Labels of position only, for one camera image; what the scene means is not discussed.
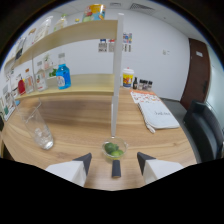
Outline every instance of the blue bottle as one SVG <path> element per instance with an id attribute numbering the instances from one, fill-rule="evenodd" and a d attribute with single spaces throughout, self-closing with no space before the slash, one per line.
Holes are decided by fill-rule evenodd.
<path id="1" fill-rule="evenodd" d="M 65 64 L 65 54 L 58 55 L 59 63 L 58 70 L 56 71 L 56 77 L 59 89 L 67 89 L 71 86 L 71 77 L 69 68 Z"/>

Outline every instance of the ceiling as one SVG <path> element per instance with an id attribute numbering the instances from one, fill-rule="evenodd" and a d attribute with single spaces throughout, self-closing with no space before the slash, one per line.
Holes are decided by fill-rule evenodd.
<path id="1" fill-rule="evenodd" d="M 181 31 L 189 38 L 193 38 L 196 40 L 200 40 L 208 44 L 203 35 L 193 26 L 190 22 L 188 22 L 185 18 L 183 18 L 178 13 L 174 12 L 167 7 L 155 3 L 153 1 L 148 0 L 76 0 L 70 1 L 67 4 L 64 4 L 58 8 L 55 8 L 53 11 L 59 13 L 66 13 L 67 15 L 72 15 L 79 12 L 84 12 L 85 8 L 92 4 L 104 4 L 106 9 L 123 9 L 123 10 L 131 10 L 131 6 L 133 3 L 139 4 L 142 6 L 146 6 L 152 8 L 152 10 L 144 10 L 138 9 L 138 12 L 148 13 L 149 16 L 162 20 L 177 30 Z M 120 3 L 120 6 L 111 6 L 110 3 Z"/>

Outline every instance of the brown door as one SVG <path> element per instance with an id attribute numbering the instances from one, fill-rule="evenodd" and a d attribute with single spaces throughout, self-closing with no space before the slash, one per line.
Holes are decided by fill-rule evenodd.
<path id="1" fill-rule="evenodd" d="M 188 110 L 192 100 L 204 102 L 210 80 L 210 60 L 207 47 L 198 40 L 189 39 L 190 66 L 180 103 Z"/>

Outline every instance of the shelf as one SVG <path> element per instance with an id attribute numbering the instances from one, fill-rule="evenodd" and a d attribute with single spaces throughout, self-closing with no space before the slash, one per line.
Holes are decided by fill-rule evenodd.
<path id="1" fill-rule="evenodd" d="M 114 74 L 81 74 L 71 76 L 71 87 L 59 90 L 56 77 L 49 78 L 48 89 L 18 96 L 15 100 L 56 95 L 107 95 L 114 93 Z"/>
<path id="2" fill-rule="evenodd" d="M 116 39 L 117 20 L 99 20 L 67 26 L 53 32 L 28 48 L 15 62 L 14 68 L 56 47 L 92 39 Z"/>

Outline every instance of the floor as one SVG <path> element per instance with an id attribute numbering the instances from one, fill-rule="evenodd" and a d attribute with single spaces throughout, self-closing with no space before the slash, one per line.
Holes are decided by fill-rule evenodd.
<path id="1" fill-rule="evenodd" d="M 185 125 L 183 123 L 183 118 L 184 118 L 187 110 L 178 101 L 168 100 L 168 99 L 164 99 L 164 98 L 161 98 L 161 99 L 166 104 L 166 106 L 169 108 L 169 110 L 172 112 L 174 117 L 177 119 L 177 121 L 179 122 L 185 135 L 187 136 L 187 138 L 191 144 L 191 147 L 193 149 L 197 163 L 201 163 L 201 160 L 200 160 L 200 157 L 198 154 L 198 150 L 197 150 L 197 146 L 195 145 L 194 140 L 192 139 L 190 133 L 188 132 L 187 128 L 185 127 Z"/>

